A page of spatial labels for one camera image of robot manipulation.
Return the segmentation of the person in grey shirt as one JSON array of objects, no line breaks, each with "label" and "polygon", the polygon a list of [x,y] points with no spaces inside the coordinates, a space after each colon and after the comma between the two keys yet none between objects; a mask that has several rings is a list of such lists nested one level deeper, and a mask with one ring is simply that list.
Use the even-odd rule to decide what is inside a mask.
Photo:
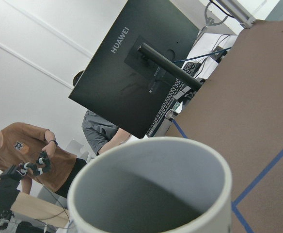
[{"label": "person in grey shirt", "polygon": [[82,130],[92,151],[96,155],[125,143],[131,134],[102,118],[91,110],[87,110],[82,122]]}]

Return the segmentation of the white mug grey inside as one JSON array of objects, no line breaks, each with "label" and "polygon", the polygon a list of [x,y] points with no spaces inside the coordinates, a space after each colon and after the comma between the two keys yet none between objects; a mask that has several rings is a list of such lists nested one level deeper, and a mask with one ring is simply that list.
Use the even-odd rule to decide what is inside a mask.
[{"label": "white mug grey inside", "polygon": [[232,174],[211,147],[154,137],[86,165],[68,193],[80,233],[229,233]]}]

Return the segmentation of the light wooden board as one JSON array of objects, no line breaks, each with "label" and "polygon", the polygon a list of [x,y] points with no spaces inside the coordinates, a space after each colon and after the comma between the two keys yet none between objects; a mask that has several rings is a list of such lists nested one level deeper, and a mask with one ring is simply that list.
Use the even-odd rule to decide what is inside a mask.
[{"label": "light wooden board", "polygon": [[24,192],[17,195],[10,209],[58,228],[64,228],[69,222],[68,210]]}]

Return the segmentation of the grey aluminium frame post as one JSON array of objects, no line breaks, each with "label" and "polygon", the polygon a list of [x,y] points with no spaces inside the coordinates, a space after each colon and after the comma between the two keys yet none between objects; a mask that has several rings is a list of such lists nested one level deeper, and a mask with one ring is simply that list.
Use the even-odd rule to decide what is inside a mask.
[{"label": "grey aluminium frame post", "polygon": [[218,3],[232,15],[244,29],[250,29],[255,17],[236,0],[218,0]]}]

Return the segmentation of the person in brown shirt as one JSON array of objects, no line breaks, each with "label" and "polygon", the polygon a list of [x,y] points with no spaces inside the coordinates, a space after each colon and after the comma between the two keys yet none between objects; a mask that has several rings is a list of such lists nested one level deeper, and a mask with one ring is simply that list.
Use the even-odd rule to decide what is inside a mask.
[{"label": "person in brown shirt", "polygon": [[29,194],[32,181],[35,180],[51,192],[66,198],[72,181],[87,164],[86,161],[61,149],[49,129],[17,122],[0,131],[1,171],[20,163],[34,163],[42,151],[47,154],[51,169],[39,176],[29,172],[21,180],[22,191]]}]

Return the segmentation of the brown table mat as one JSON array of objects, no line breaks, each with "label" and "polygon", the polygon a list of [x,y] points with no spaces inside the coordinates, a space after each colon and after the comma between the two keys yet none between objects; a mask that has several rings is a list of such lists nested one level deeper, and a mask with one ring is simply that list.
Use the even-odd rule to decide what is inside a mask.
[{"label": "brown table mat", "polygon": [[233,232],[283,233],[283,21],[244,29],[167,135],[228,162]]}]

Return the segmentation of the black Huawei monitor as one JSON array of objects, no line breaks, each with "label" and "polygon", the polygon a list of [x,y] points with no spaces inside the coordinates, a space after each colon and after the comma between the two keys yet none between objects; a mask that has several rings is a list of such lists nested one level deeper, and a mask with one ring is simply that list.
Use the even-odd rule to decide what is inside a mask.
[{"label": "black Huawei monitor", "polygon": [[197,34],[170,1],[129,0],[69,98],[142,138],[176,80],[200,89],[176,64],[188,56]]}]

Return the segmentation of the black keyboard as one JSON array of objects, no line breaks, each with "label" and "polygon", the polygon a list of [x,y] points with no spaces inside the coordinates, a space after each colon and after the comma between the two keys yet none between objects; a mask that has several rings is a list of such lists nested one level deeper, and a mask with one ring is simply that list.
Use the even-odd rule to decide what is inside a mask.
[{"label": "black keyboard", "polygon": [[185,102],[192,100],[195,94],[195,90],[181,80],[176,79],[155,116],[146,134],[147,137],[163,136],[170,127],[172,120],[181,111]]}]

